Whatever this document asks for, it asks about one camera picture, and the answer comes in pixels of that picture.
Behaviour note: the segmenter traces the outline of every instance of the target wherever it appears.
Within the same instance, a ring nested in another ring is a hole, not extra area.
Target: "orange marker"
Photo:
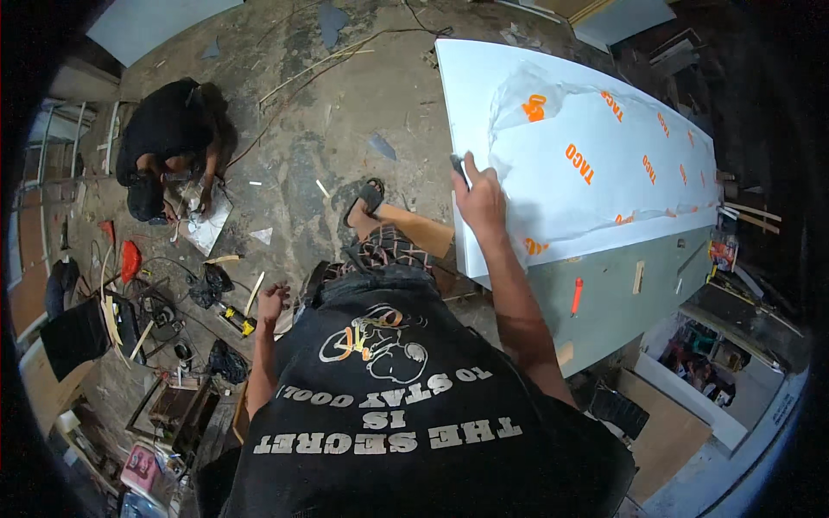
[[[579,299],[581,298],[581,287],[584,286],[584,281],[581,277],[575,280],[575,293],[573,293],[573,307],[570,308],[570,317],[574,317],[579,311]]]

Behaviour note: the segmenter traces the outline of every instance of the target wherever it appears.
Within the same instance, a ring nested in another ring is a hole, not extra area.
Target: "workbench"
[[[705,284],[711,272],[708,240],[713,228],[688,230],[529,269],[527,278],[553,333],[565,378],[649,330]],[[685,241],[684,248],[677,246],[679,240]],[[641,291],[633,294],[639,261],[645,262]],[[579,277],[584,286],[579,310],[571,317]]]

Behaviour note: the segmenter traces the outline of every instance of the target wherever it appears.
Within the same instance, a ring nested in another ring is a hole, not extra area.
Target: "paper scrap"
[[[266,245],[270,246],[270,236],[274,233],[274,227],[269,227],[263,230],[257,230],[255,232],[251,232],[250,235],[254,236],[257,240],[262,241]]]
[[[209,57],[218,57],[219,55],[219,37],[216,36],[211,44],[205,49],[204,54],[201,55],[201,58],[204,60]]]
[[[331,50],[337,44],[340,29],[348,23],[348,15],[334,7],[330,2],[323,2],[318,9],[317,20],[322,32],[322,43],[325,48]]]
[[[384,157],[397,162],[397,153],[395,152],[395,149],[377,133],[371,135],[371,138],[368,139],[368,144]]]

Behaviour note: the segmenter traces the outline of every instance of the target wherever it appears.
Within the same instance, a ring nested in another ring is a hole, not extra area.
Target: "dark hair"
[[[138,221],[150,221],[164,209],[164,187],[150,171],[139,174],[127,190],[129,214]]]

